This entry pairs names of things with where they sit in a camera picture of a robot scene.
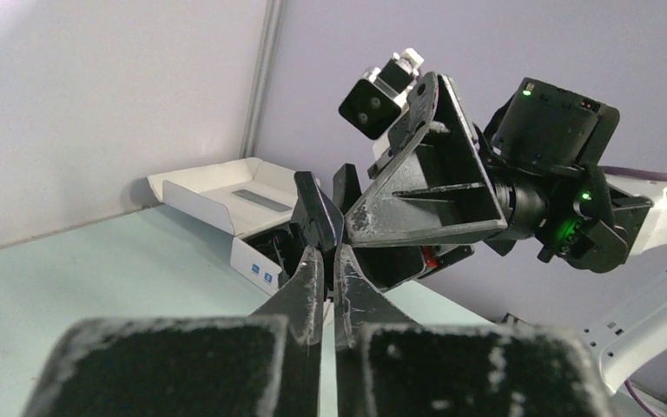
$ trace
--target cable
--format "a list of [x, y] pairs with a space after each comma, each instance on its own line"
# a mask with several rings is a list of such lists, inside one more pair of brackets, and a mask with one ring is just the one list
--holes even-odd
[[667, 172], [645, 171], [642, 169], [623, 167], [600, 167], [607, 175], [627, 176], [647, 181], [667, 182]]
[[650, 408], [648, 404], [643, 401], [642, 398], [640, 398], [637, 395], [637, 392], [635, 391], [635, 388], [631, 384], [631, 380], [625, 380], [625, 388], [627, 388], [628, 393], [630, 393], [631, 397], [633, 397], [633, 400], [646, 412], [648, 415], [651, 417], [661, 417], [660, 414], [656, 413], [653, 411], [653, 409]]

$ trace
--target vertical metal pole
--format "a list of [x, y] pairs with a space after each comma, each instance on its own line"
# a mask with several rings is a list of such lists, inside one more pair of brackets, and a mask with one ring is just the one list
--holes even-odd
[[254, 70], [252, 93], [249, 97], [247, 123], [244, 126], [244, 136], [239, 151], [240, 158], [253, 156], [257, 149], [260, 123], [267, 104], [267, 87], [269, 86], [269, 78], [277, 50], [277, 39], [280, 37], [285, 4], [286, 0], [267, 1], [267, 11], [262, 27], [260, 48], [257, 52], [256, 69]]

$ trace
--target cardboard box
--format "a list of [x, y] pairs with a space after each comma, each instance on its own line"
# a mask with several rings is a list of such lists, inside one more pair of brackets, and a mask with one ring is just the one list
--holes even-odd
[[[293, 175], [291, 169], [246, 158], [147, 179], [160, 202], [232, 235], [231, 267], [274, 295], [282, 268], [248, 239], [290, 222], [298, 200]], [[328, 301], [324, 314], [328, 324], [334, 316]]]

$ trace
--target purple cable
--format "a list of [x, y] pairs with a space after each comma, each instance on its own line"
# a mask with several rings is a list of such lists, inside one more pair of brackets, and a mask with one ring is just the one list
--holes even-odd
[[640, 398], [637, 395], [637, 392], [635, 391], [635, 388], [631, 384], [631, 380], [625, 380], [625, 388], [628, 389], [628, 393], [630, 393], [631, 397], [633, 397], [633, 400], [646, 412], [648, 415], [651, 415], [652, 417], [661, 417], [658, 413], [653, 411], [648, 404], [643, 401], [642, 398]]
[[600, 167], [607, 175], [627, 176], [638, 180], [667, 182], [667, 172], [645, 171], [623, 167]]

